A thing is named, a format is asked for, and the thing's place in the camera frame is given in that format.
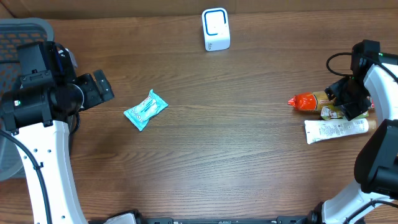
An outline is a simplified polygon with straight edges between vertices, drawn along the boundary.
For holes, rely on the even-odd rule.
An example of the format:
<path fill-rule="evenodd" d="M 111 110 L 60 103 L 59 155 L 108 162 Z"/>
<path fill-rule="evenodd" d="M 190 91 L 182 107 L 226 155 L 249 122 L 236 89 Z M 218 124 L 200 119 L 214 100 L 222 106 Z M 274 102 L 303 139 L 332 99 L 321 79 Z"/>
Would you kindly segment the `grey plastic basket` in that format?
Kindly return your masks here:
<path fill-rule="evenodd" d="M 55 40 L 52 26 L 39 18 L 1 19 L 1 94 L 21 87 L 22 70 L 17 47 L 31 42 Z M 24 178 L 24 168 L 13 142 L 1 137 L 1 180 Z"/>

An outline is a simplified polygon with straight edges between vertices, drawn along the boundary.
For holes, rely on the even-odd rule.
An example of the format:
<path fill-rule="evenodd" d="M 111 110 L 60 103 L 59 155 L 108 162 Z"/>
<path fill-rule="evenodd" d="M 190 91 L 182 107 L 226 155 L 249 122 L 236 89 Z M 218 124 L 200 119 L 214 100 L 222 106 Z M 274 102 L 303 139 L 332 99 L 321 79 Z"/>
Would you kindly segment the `green snack packet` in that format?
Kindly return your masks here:
<path fill-rule="evenodd" d="M 345 114 L 339 108 L 336 108 L 333 105 L 323 106 L 320 116 L 324 120 L 346 119 Z"/>

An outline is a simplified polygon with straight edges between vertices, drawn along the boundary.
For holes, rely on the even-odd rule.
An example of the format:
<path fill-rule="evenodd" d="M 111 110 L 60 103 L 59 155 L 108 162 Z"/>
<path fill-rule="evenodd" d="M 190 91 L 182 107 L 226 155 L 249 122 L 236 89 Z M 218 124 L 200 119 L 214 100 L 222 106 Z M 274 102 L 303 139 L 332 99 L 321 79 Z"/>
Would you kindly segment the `orange spaghetti packet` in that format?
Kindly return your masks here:
<path fill-rule="evenodd" d="M 294 95 L 287 104 L 295 110 L 305 112 L 321 112 L 324 107 L 341 112 L 339 108 L 334 106 L 334 102 L 335 99 L 329 100 L 324 91 L 314 91 Z"/>

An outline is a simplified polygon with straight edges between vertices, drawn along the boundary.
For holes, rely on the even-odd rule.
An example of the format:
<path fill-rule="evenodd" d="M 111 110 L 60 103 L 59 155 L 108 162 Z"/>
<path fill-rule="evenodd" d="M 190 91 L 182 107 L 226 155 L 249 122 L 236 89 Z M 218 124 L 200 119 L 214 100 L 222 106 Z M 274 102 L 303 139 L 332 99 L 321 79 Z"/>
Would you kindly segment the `white barcode scanner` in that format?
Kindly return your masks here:
<path fill-rule="evenodd" d="M 201 15 L 205 50 L 226 50 L 231 43 L 228 13 L 222 7 L 206 9 Z"/>

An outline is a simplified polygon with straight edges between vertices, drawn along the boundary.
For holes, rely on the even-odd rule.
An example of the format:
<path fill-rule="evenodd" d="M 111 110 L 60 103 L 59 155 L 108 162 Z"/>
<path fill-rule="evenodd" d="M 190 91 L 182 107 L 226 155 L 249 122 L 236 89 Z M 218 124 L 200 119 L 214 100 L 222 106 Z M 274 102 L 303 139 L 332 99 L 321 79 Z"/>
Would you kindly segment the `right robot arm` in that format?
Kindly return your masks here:
<path fill-rule="evenodd" d="M 377 129 L 358 154 L 354 181 L 309 214 L 308 223 L 357 223 L 380 205 L 397 206 L 397 56 L 351 52 L 352 75 L 326 89 L 346 115 L 358 100 L 371 97 Z"/>

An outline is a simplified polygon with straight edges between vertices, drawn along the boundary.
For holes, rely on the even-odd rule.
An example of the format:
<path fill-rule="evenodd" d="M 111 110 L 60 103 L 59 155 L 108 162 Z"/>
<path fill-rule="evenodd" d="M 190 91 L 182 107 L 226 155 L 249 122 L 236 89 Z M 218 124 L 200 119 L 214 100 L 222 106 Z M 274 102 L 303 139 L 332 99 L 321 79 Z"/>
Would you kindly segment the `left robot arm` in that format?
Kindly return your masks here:
<path fill-rule="evenodd" d="M 21 88 L 1 98 L 1 135 L 12 141 L 25 171 L 34 223 L 86 223 L 70 164 L 68 120 L 114 98 L 102 70 L 77 76 L 61 44 L 17 48 Z"/>

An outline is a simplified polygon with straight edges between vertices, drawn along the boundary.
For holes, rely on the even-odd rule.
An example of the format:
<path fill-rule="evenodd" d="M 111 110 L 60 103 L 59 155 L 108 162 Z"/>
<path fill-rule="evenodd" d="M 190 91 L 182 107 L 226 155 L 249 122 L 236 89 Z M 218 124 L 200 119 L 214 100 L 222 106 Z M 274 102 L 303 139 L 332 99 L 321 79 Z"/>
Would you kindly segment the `teal wet wipes packet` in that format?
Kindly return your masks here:
<path fill-rule="evenodd" d="M 129 108 L 123 114 L 139 131 L 142 131 L 152 117 L 158 115 L 168 106 L 167 102 L 153 90 L 150 90 L 146 99 L 138 105 Z"/>

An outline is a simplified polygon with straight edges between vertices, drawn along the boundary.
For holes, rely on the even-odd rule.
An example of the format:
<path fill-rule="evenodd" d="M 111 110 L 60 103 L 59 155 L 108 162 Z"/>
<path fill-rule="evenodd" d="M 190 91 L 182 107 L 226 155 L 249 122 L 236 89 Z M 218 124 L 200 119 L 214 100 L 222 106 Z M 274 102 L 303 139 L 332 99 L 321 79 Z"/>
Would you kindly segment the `white cream tube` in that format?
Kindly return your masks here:
<path fill-rule="evenodd" d="M 307 144 L 350 135 L 364 134 L 377 129 L 375 119 L 358 118 L 331 120 L 305 120 Z"/>

